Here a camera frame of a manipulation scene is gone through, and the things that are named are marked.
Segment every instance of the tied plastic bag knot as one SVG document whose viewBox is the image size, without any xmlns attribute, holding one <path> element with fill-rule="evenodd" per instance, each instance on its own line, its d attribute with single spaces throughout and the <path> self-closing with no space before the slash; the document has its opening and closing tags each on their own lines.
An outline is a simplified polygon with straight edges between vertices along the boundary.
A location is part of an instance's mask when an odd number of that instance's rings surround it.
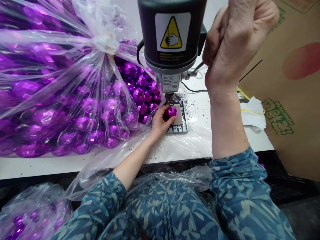
<svg viewBox="0 0 320 240">
<path fill-rule="evenodd" d="M 124 21 L 125 14 L 113 0 L 72 0 L 77 15 L 92 34 L 93 45 L 102 52 L 114 55 L 119 42 L 130 37 Z"/>
</svg>

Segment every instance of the yellow triangle warning sign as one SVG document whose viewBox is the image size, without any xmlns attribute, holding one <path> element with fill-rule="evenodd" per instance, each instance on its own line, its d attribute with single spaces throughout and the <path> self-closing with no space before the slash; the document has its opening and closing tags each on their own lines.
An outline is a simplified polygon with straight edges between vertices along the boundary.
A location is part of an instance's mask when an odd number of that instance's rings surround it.
<svg viewBox="0 0 320 240">
<path fill-rule="evenodd" d="M 178 49 L 182 47 L 181 37 L 177 26 L 176 18 L 171 17 L 167 30 L 161 41 L 161 48 Z"/>
</svg>

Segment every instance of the black crate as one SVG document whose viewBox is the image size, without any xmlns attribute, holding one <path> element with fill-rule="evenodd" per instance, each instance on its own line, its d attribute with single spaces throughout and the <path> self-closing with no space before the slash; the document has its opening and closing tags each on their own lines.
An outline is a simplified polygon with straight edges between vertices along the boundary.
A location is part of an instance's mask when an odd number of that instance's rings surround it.
<svg viewBox="0 0 320 240">
<path fill-rule="evenodd" d="M 281 163 L 276 151 L 256 152 L 259 163 L 267 170 L 265 180 L 271 187 L 271 199 L 281 205 L 319 195 L 311 180 L 290 176 Z"/>
</svg>

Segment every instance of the right hand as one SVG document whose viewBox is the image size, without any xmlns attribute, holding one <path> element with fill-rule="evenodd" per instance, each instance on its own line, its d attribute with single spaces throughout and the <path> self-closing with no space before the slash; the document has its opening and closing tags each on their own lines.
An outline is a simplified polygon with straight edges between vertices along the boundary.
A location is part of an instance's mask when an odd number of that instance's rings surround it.
<svg viewBox="0 0 320 240">
<path fill-rule="evenodd" d="M 229 0 L 208 31 L 203 62 L 209 66 L 205 84 L 234 92 L 241 75 L 279 19 L 271 0 Z"/>
</svg>

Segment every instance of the patterned blouse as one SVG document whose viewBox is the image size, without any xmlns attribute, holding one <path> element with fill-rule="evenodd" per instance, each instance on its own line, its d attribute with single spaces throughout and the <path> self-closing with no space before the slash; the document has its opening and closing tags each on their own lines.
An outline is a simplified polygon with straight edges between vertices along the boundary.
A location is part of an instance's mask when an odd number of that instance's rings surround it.
<svg viewBox="0 0 320 240">
<path fill-rule="evenodd" d="M 111 172 L 52 239 L 295 239 L 288 219 L 270 199 L 267 173 L 257 161 L 251 147 L 212 160 L 215 199 L 167 180 L 150 181 L 126 195 Z"/>
</svg>

